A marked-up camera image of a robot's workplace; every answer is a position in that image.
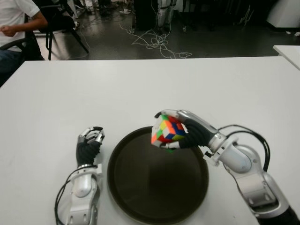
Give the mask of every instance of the robotic arm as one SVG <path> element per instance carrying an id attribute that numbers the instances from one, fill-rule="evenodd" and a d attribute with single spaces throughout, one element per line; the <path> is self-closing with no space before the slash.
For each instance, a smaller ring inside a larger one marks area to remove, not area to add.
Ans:
<path id="1" fill-rule="evenodd" d="M 58 205 L 61 196 L 69 182 L 73 183 L 71 191 L 71 208 L 66 224 L 96 225 L 98 215 L 98 200 L 102 175 L 101 164 L 94 165 L 94 158 L 99 153 L 104 132 L 101 127 L 89 127 L 78 136 L 76 159 L 78 168 L 67 178 L 55 201 L 55 218 L 57 225 L 64 225 L 58 216 Z"/>
<path id="2" fill-rule="evenodd" d="M 177 142 L 163 144 L 162 148 L 177 149 L 207 146 L 204 159 L 225 169 L 237 183 L 238 190 L 261 225 L 300 225 L 296 214 L 273 178 L 266 173 L 257 152 L 249 146 L 237 144 L 237 137 L 225 136 L 212 125 L 185 110 L 163 110 L 159 115 L 175 117 L 183 123 L 188 134 Z"/>

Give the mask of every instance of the chair leg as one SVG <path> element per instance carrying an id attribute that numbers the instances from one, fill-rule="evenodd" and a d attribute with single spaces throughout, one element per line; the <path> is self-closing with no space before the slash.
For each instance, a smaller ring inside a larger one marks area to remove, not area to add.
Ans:
<path id="1" fill-rule="evenodd" d="M 71 34 L 76 38 L 77 42 L 81 45 L 81 47 L 85 50 L 86 53 L 89 53 L 89 50 L 84 46 L 84 44 L 81 42 L 79 35 L 76 33 L 75 30 L 70 30 Z"/>
<path id="2" fill-rule="evenodd" d="M 46 33 L 46 49 L 49 50 L 49 47 L 48 47 L 48 40 L 49 40 L 49 33 L 47 32 L 47 33 Z"/>
<path id="3" fill-rule="evenodd" d="M 52 38 L 53 38 L 53 33 L 52 33 L 52 31 L 50 31 L 48 60 L 51 60 L 51 53 L 52 53 Z"/>

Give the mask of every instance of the dark round tray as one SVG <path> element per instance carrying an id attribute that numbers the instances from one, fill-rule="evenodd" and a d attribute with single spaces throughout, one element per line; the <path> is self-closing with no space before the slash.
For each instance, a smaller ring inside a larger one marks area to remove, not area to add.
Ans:
<path id="1" fill-rule="evenodd" d="M 133 219 L 174 224 L 202 203 L 208 169 L 199 148 L 168 152 L 151 145 L 151 128 L 128 134 L 108 164 L 108 185 L 116 203 Z"/>

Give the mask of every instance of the person's hand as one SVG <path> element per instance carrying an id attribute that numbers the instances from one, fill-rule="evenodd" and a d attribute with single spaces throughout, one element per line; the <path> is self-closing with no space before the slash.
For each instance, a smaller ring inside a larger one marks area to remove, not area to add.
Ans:
<path id="1" fill-rule="evenodd" d="M 13 26 L 2 26 L 0 27 L 0 31 L 8 37 L 13 37 L 16 34 L 16 30 Z"/>

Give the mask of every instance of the jeans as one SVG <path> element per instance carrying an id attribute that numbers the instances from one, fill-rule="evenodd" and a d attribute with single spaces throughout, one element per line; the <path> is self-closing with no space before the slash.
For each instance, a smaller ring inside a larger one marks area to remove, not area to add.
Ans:
<path id="1" fill-rule="evenodd" d="M 0 87 L 22 63 L 21 52 L 0 50 Z"/>

